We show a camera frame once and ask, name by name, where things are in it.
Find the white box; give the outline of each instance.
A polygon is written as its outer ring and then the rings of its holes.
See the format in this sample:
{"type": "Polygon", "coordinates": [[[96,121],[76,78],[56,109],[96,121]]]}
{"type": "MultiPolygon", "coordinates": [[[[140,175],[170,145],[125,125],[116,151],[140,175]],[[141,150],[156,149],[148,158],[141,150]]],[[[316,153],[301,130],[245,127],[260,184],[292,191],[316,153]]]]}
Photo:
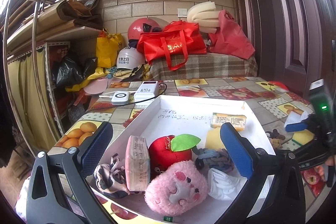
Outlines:
{"type": "MultiPolygon", "coordinates": [[[[130,135],[145,137],[147,144],[150,145],[155,139],[162,136],[188,133],[201,138],[197,147],[202,148],[205,146],[207,132],[212,129],[210,122],[213,112],[245,115],[246,126],[243,131],[239,132],[241,136],[246,137],[255,148],[261,147],[268,154],[275,155],[261,124],[244,101],[161,95],[110,144],[101,158],[100,164],[109,163],[112,155],[118,153],[121,157],[120,165],[123,165],[125,162],[123,157],[130,135]]],[[[268,176],[268,180],[271,184],[273,176],[268,176]]],[[[91,181],[90,185],[94,192],[103,196],[96,191],[94,181],[91,181]]],[[[129,195],[122,199],[103,197],[132,213],[163,223],[163,216],[153,212],[147,206],[143,195],[129,195]]],[[[263,202],[264,200],[258,200],[250,215],[259,212],[263,202]]],[[[215,223],[230,204],[230,201],[220,201],[207,196],[200,205],[180,216],[174,216],[174,223],[215,223]]]]}

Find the door handle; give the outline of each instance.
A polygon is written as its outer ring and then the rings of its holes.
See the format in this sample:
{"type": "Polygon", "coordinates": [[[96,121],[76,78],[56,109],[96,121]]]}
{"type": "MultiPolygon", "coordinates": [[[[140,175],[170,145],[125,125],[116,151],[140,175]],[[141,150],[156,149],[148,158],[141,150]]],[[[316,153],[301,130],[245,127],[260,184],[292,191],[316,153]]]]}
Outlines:
{"type": "Polygon", "coordinates": [[[335,70],[335,39],[331,40],[331,70],[335,70]]]}

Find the yellow curtain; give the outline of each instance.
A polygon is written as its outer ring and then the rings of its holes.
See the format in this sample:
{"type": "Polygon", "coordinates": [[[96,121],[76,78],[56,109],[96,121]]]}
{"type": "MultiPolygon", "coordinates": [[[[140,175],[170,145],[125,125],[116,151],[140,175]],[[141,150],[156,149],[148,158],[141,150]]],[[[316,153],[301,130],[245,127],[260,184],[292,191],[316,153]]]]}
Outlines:
{"type": "MultiPolygon", "coordinates": [[[[48,102],[45,77],[45,50],[37,52],[36,55],[42,97],[45,102],[48,102]]],[[[23,61],[17,60],[9,64],[8,73],[13,97],[29,143],[38,149],[48,151],[55,144],[55,140],[48,128],[38,98],[32,56],[29,55],[23,61]]],[[[49,104],[46,105],[50,121],[52,121],[51,127],[53,132],[60,137],[50,113],[49,104]]]]}

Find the red plastic bag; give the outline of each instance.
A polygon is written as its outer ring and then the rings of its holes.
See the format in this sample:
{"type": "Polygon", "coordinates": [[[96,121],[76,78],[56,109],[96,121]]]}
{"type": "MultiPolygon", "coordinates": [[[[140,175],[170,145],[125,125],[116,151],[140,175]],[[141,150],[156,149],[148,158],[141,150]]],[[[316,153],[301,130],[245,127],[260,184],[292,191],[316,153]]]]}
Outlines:
{"type": "Polygon", "coordinates": [[[215,34],[209,34],[212,43],[209,52],[249,59],[254,54],[255,49],[239,24],[226,10],[219,13],[218,19],[220,28],[215,34]]]}
{"type": "Polygon", "coordinates": [[[159,57],[166,57],[170,70],[177,70],[188,60],[188,54],[205,54],[206,47],[198,23],[173,21],[162,32],[142,33],[137,45],[148,63],[159,57]],[[184,62],[172,66],[171,54],[183,54],[184,62]]]}

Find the metal railing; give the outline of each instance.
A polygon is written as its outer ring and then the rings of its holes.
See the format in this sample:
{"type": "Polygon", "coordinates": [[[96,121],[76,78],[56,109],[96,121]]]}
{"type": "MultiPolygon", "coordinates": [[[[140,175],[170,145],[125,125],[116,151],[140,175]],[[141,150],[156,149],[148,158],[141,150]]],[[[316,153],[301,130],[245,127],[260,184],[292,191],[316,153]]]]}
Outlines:
{"type": "MultiPolygon", "coordinates": [[[[55,133],[53,131],[53,128],[51,126],[51,121],[50,121],[50,117],[48,115],[46,102],[43,100],[40,78],[39,78],[39,74],[38,74],[37,60],[36,60],[37,18],[38,18],[38,14],[39,14],[40,9],[44,10],[45,3],[50,3],[50,2],[46,1],[46,0],[29,0],[29,1],[36,2],[34,17],[33,17],[32,34],[31,34],[31,49],[32,49],[31,56],[32,56],[32,59],[33,59],[34,79],[35,79],[35,84],[36,84],[36,89],[37,89],[38,97],[39,97],[39,100],[40,100],[40,104],[41,104],[41,107],[42,107],[42,110],[43,110],[44,117],[47,121],[49,131],[52,134],[53,138],[55,139],[55,142],[57,142],[58,138],[55,135],[55,133]]],[[[9,82],[8,63],[7,63],[7,39],[8,39],[8,23],[9,23],[9,15],[10,15],[10,12],[11,12],[11,4],[12,4],[12,0],[9,0],[8,5],[7,5],[7,10],[6,10],[6,17],[5,17],[4,31],[3,31],[2,53],[3,53],[3,68],[4,68],[4,76],[5,76],[4,80],[5,80],[5,83],[6,83],[6,89],[7,89],[9,102],[10,102],[11,108],[13,110],[13,114],[14,114],[14,118],[16,120],[18,130],[21,132],[22,137],[24,138],[29,150],[34,155],[34,157],[36,157],[36,153],[32,149],[30,143],[28,142],[28,140],[25,136],[25,132],[24,132],[24,129],[23,129],[23,126],[22,126],[21,118],[20,118],[19,112],[18,112],[16,104],[15,104],[15,100],[14,100],[14,97],[13,97],[13,94],[12,94],[11,84],[9,82]]]]}

